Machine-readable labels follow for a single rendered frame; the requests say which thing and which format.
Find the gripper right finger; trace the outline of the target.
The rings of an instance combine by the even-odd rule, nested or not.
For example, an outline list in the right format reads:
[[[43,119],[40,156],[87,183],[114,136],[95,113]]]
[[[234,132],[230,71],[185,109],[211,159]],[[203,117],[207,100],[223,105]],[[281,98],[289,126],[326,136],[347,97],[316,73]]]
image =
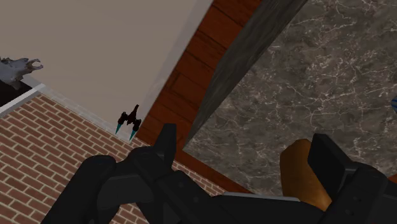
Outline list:
[[[308,164],[331,198],[318,224],[397,224],[397,184],[314,134]]]

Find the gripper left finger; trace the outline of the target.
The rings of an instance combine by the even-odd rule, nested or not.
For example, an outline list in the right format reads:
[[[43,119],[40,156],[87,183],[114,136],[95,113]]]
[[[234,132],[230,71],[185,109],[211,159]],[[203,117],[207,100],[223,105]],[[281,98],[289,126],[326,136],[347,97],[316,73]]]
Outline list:
[[[135,203],[149,224],[223,224],[224,210],[183,171],[173,171],[176,125],[166,123],[154,146],[133,149],[117,162],[85,159],[41,224],[110,224]]]

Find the brown wooden block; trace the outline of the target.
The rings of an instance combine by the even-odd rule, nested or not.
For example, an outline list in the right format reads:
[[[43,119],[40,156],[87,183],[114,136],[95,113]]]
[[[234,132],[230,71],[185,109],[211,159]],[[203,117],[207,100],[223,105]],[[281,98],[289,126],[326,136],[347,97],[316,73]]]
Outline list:
[[[326,211],[331,198],[308,164],[311,142],[296,140],[280,154],[282,194]]]

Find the dark toy spaceship teal tips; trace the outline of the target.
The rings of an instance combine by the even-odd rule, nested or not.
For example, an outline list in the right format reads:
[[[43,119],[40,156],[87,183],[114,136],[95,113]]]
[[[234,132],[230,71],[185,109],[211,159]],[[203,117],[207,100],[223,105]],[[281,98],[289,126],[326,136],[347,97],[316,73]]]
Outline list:
[[[127,125],[130,125],[131,123],[133,124],[133,128],[132,128],[132,132],[130,135],[129,140],[131,141],[132,138],[134,137],[135,133],[139,130],[140,124],[142,122],[141,119],[137,119],[136,115],[137,115],[137,110],[139,108],[139,105],[136,104],[136,106],[134,107],[133,111],[130,114],[127,114],[126,112],[123,112],[117,122],[117,127],[116,127],[116,132],[115,134],[118,133],[120,127],[126,122]]]

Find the wooden cabinet with marble top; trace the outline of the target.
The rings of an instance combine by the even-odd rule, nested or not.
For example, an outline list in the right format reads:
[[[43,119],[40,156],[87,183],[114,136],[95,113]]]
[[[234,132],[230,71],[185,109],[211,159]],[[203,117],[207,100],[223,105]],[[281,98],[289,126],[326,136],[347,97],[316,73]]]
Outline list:
[[[280,195],[279,155],[328,134],[352,159],[397,174],[397,0],[307,0],[195,136],[219,60],[263,0],[214,0],[138,138],[178,126],[179,167],[201,185]]]

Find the grey skull figure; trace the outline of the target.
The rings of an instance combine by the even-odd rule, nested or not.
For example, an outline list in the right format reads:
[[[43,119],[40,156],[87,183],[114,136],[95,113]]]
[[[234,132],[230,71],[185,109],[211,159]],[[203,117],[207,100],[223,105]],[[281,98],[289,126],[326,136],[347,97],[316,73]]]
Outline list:
[[[21,80],[25,74],[30,74],[35,70],[43,68],[43,65],[34,66],[33,63],[41,62],[39,59],[29,60],[28,58],[21,58],[12,60],[10,58],[0,58],[0,80],[12,86],[15,90],[21,87]]]

